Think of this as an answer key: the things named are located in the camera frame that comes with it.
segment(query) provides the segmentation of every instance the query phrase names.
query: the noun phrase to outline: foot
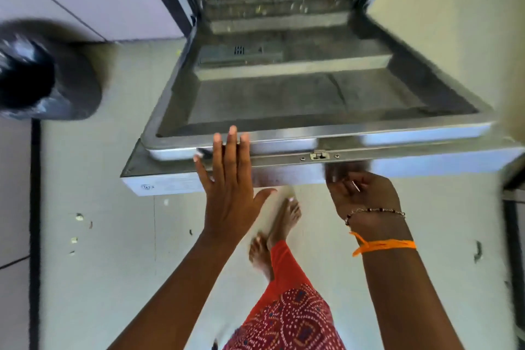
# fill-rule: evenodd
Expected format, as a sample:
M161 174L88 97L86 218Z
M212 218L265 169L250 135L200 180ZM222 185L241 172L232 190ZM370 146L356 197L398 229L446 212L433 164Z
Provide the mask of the foot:
M268 249L271 250L277 242L286 240L288 233L295 227L300 218L301 208L299 207L299 202L295 198L286 199L279 214L273 221L272 231L266 241Z
M262 271L268 281L273 280L272 258L270 251L266 246L266 237L261 232L257 234L250 245L250 252L248 258L252 262L253 267Z

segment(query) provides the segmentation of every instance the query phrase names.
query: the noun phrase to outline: forearm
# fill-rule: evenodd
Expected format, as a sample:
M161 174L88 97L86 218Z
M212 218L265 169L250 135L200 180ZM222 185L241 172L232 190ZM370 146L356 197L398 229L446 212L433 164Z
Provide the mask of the forearm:
M365 240L412 240L406 223L388 215L362 231ZM463 349L416 250L366 252L363 264L385 350Z
M182 350L234 248L201 235L110 349Z

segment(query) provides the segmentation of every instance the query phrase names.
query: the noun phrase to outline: door latch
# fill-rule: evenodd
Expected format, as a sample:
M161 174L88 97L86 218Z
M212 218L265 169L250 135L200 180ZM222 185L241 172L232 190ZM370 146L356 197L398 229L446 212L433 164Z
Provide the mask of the door latch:
M330 154L328 154L326 151L323 151L323 150L314 151L310 154L310 159L312 161L320 161L321 159L330 159Z

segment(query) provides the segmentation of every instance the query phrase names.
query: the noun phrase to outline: gray trash bin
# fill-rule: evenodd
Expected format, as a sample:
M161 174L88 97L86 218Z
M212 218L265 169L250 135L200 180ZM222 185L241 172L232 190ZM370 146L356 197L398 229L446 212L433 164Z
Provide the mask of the gray trash bin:
M0 116L86 119L102 99L85 56L68 45L23 32L0 32Z

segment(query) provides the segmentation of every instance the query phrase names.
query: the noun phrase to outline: red legging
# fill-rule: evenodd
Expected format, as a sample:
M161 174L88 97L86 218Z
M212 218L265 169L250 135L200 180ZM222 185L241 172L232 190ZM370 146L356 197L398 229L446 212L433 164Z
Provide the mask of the red legging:
M279 299L279 296L290 289L298 289L301 285L312 286L302 268L292 255L286 241L277 242L270 250L272 257L273 276L275 279L266 287L257 304L252 308L246 318L246 322L251 320L259 311Z

